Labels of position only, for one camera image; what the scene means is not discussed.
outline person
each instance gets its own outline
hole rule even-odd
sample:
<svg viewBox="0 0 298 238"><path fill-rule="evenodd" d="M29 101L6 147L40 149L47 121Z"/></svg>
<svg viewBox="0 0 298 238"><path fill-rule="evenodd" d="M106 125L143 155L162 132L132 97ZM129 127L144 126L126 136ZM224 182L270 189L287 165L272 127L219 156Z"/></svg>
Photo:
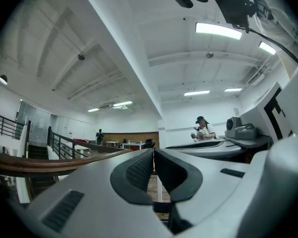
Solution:
<svg viewBox="0 0 298 238"><path fill-rule="evenodd" d="M215 139L215 131L209 122L207 122L204 117L198 117L196 123L199 124L198 128L195 128L197 131L197 134L192 133L191 137L195 141L201 141L201 140L210 140L210 139Z"/></svg>
<svg viewBox="0 0 298 238"><path fill-rule="evenodd" d="M99 129L99 132L96 133L96 144L97 145L102 145L103 144L103 138L104 138L104 134L101 132L101 129Z"/></svg>
<svg viewBox="0 0 298 238"><path fill-rule="evenodd" d="M298 19L289 5L285 0L257 0L257 3L260 6L254 19L262 34L279 42L298 58ZM291 78L298 64L281 48L272 46Z"/></svg>

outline cable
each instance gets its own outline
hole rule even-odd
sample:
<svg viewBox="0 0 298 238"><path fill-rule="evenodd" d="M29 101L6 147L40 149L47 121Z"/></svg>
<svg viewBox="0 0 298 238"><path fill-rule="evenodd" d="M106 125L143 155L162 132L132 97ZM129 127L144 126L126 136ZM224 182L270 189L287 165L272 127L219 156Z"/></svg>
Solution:
<svg viewBox="0 0 298 238"><path fill-rule="evenodd" d="M277 41L263 35L263 34L260 34L258 32L256 32L255 30L249 28L249 31L252 32L252 33L255 33L255 34L258 34L259 36L263 37L264 39L266 39L267 41L275 44L276 46L280 47L283 51L285 51L285 53L287 53L287 55L289 55L296 63L298 63L298 58L293 54L291 53L287 48L285 48L283 45L281 45L280 43L278 43Z"/></svg>

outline brown wall panel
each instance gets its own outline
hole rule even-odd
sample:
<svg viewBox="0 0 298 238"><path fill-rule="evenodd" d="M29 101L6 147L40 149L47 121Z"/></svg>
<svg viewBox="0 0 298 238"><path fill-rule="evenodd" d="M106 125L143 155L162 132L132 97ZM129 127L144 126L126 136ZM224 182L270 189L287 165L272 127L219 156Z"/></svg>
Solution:
<svg viewBox="0 0 298 238"><path fill-rule="evenodd" d="M120 144L123 140L127 139L131 142L142 142L144 143L147 139L153 139L155 147L159 147L159 132L137 132L137 133L104 133L103 145L106 145L106 141L117 141Z"/></svg>

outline chair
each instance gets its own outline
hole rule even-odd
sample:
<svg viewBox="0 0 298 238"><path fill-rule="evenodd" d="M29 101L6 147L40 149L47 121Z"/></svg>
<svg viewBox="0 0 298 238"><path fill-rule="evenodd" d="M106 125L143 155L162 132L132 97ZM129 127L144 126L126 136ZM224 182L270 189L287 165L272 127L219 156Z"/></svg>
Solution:
<svg viewBox="0 0 298 238"><path fill-rule="evenodd" d="M152 139L147 139L144 144L144 149L153 148L154 145L155 145L155 143L153 142Z"/></svg>

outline staircase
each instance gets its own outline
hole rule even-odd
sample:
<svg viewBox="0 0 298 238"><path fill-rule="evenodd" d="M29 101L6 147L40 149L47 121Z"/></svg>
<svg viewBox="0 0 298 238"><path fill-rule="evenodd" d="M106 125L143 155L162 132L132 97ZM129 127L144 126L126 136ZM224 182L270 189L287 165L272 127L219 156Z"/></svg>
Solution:
<svg viewBox="0 0 298 238"><path fill-rule="evenodd" d="M48 160L49 155L47 147L29 145L28 158ZM56 180L54 177L35 177L29 178L29 183L31 188L31 194L34 199L43 191L53 186L56 183Z"/></svg>

